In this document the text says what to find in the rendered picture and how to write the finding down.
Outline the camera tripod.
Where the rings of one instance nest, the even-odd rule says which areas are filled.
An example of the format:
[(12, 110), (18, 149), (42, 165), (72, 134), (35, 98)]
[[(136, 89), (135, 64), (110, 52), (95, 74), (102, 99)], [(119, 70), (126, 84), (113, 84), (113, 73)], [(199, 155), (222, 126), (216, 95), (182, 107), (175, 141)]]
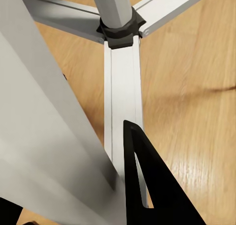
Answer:
[[(60, 225), (127, 225), (123, 128), (144, 131), (140, 39), (199, 1), (0, 0), (0, 197)], [(104, 45), (104, 147), (34, 21)]]

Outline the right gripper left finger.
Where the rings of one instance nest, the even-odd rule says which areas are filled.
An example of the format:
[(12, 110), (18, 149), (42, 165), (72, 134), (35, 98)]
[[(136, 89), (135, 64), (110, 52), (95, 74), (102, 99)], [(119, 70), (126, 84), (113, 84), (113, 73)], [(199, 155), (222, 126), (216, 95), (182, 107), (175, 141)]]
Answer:
[(0, 197), (0, 225), (16, 225), (23, 207)]

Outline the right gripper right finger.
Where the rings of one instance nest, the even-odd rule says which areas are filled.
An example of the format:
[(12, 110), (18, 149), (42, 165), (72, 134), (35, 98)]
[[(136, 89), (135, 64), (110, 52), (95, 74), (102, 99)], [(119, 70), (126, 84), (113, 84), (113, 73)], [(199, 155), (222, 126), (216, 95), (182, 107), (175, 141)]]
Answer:
[[(142, 128), (124, 120), (127, 225), (206, 225)], [(137, 154), (154, 208), (143, 206)]]

